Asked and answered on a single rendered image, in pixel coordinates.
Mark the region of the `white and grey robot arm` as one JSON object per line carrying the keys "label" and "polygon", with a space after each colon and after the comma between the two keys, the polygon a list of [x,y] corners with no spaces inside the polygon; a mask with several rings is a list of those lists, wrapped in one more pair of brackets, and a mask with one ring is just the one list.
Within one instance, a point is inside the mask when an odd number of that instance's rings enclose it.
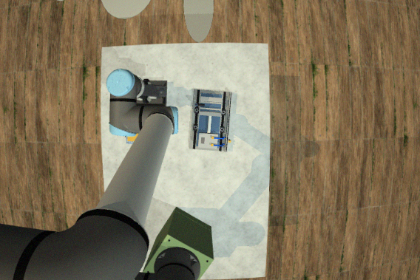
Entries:
{"label": "white and grey robot arm", "polygon": [[199,278],[198,258],[183,247],[160,252],[155,273],[140,272],[149,249],[144,225],[170,136],[178,133],[178,108],[136,106],[140,96],[166,97],[166,86],[144,84],[129,70],[112,71],[106,87],[110,133],[138,136],[97,207],[71,228],[56,232],[0,223],[0,280]]}

